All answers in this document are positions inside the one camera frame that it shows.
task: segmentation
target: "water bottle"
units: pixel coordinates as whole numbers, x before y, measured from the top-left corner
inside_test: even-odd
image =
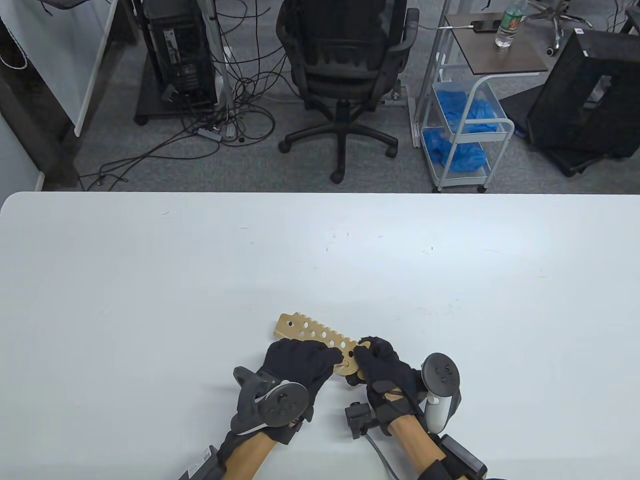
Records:
[[[501,49],[511,47],[526,6],[527,0],[511,0],[507,10],[504,11],[498,33],[495,35],[495,44]]]

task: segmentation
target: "gray carpet floor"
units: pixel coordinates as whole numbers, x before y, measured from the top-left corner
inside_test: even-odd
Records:
[[[486,3],[476,0],[473,12]],[[506,0],[493,0],[487,11],[501,11]],[[253,2],[248,1],[249,14]],[[420,23],[433,26],[438,21],[441,0],[409,0],[410,6],[420,8]],[[221,13],[242,15],[244,6],[238,0],[217,0]],[[259,0],[258,10],[264,11],[258,23],[262,54],[280,46],[275,36],[275,21],[280,0]],[[597,29],[604,29],[607,17],[614,11],[614,0],[573,0],[571,13],[590,20]],[[223,29],[238,20],[223,19]],[[519,35],[526,35],[541,57],[552,67],[555,59],[545,56],[552,37],[549,22],[537,20],[522,27]],[[248,19],[228,35],[236,58],[245,60],[256,56],[255,23]],[[411,92],[418,92],[424,68],[433,42],[433,32],[419,31],[409,64],[401,79]],[[81,174],[95,172],[105,162],[140,155],[167,140],[181,129],[176,120],[153,120],[146,126],[133,123],[143,62],[144,45],[121,51],[118,63],[106,85],[104,95],[94,105],[94,113],[83,133],[76,155]],[[262,70],[271,68],[281,54],[262,62]],[[243,73],[255,73],[255,64],[244,64]],[[499,98],[543,83],[546,74],[516,80],[496,79],[491,82]],[[357,136],[348,139],[347,174],[336,186],[329,181],[335,168],[336,140],[333,136],[297,143],[291,152],[282,155],[278,142],[288,132],[311,126],[323,118],[318,112],[305,111],[287,85],[278,80],[260,101],[276,120],[274,133],[265,141],[242,148],[225,146],[199,160],[146,159],[128,174],[128,182],[121,182],[115,191],[301,191],[301,192],[396,192],[427,193],[433,188],[424,154],[413,148],[407,110],[403,107],[382,107],[365,114],[362,122],[385,131],[399,139],[395,159],[385,157],[385,147],[377,141]],[[269,125],[255,115],[245,119],[252,136],[264,134]],[[167,146],[158,152],[169,157],[193,157],[212,152],[216,145],[203,138],[189,138]],[[93,189],[108,189],[112,180]],[[448,192],[475,192],[473,187],[446,189]],[[490,186],[494,193],[640,193],[640,155],[625,161],[604,160],[590,166],[585,173],[567,179],[560,171],[528,144],[514,137],[506,151],[500,170]]]

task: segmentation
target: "office chair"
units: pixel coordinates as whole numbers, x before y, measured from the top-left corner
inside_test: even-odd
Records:
[[[625,15],[627,16],[627,21],[622,25],[620,33],[630,33],[633,29],[636,29],[636,31],[640,33],[640,1],[638,2],[638,6],[630,6],[627,8]]]
[[[387,157],[397,155],[397,138],[360,125],[356,119],[365,111],[374,111],[380,97],[394,87],[415,41],[419,13],[417,8],[406,9],[406,0],[393,4],[385,0],[284,0],[276,34],[291,63],[292,80],[305,108],[318,110],[329,122],[288,134],[278,144],[281,153],[288,153],[303,138],[336,134],[338,165],[330,175],[335,184],[344,179],[348,134],[379,140],[388,145]],[[337,101],[335,116],[320,97]]]
[[[87,1],[89,0],[42,0],[43,3],[59,8],[60,10],[70,10]]]
[[[561,20],[566,22],[577,22],[583,25],[593,28],[590,21],[583,19],[582,17],[576,17],[574,15],[568,15],[567,9],[569,8],[570,0],[551,0],[556,2],[553,4],[544,3],[540,0],[529,0],[529,5],[535,8],[538,12],[533,15],[526,15],[522,21],[547,19],[554,25],[554,44],[547,49],[547,55],[553,56],[560,50],[560,42],[564,37],[564,29],[562,28]]]

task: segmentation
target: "forearm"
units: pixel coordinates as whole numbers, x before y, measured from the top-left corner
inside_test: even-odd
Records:
[[[436,460],[446,457],[413,415],[405,415],[391,422],[389,432],[400,443],[418,475]]]
[[[277,443],[260,432],[241,444],[227,460],[224,480],[251,480]]]

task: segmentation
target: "brown tabletop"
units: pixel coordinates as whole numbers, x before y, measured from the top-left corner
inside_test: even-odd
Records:
[[[462,27],[471,25],[473,20],[501,18],[502,13],[447,15],[447,22],[452,27]],[[519,74],[548,70],[522,31],[517,33],[511,47],[504,51],[495,44],[495,33],[476,33],[472,29],[459,29],[453,31],[453,36],[474,75]]]

